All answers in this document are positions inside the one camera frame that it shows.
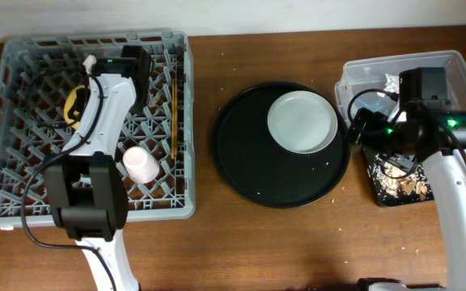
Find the grey round plate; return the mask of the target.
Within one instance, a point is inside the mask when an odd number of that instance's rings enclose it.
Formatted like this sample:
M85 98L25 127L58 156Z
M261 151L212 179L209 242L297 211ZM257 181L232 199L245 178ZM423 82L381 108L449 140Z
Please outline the grey round plate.
M292 91L278 97L269 108L267 125L271 137L295 154L325 149L338 130L333 106L310 91Z

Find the pink plastic cup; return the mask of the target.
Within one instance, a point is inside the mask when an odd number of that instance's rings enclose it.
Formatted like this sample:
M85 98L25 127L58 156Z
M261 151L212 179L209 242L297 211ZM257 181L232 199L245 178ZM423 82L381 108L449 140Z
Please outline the pink plastic cup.
M140 146L128 148L123 155L122 162L129 177L135 183L149 183L159 174L158 160Z

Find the yellow plastic bowl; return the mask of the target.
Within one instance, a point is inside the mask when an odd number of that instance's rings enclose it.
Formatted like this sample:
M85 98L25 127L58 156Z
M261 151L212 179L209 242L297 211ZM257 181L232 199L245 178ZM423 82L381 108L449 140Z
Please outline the yellow plastic bowl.
M63 116L65 122L73 129L79 127L90 96L91 88L84 85L75 87L68 94L63 108Z

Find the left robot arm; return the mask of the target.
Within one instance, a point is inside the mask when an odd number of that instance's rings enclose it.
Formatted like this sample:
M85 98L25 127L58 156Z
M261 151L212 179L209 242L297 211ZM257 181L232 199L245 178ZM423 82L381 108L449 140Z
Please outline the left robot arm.
M125 250L123 228L129 197L115 162L118 138L132 108L148 100L153 60L141 46L126 45L117 58L83 62L84 111L58 154L38 166L55 226L86 256L99 290L139 290Z

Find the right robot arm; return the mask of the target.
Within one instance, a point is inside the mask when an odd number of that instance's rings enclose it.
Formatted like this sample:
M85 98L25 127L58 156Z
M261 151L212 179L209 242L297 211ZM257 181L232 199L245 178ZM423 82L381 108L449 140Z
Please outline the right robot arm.
M447 256L445 288L466 290L466 111L452 109L443 67L418 67L398 78L398 92L386 94L397 112L348 111L347 138L388 156L416 157L438 211Z

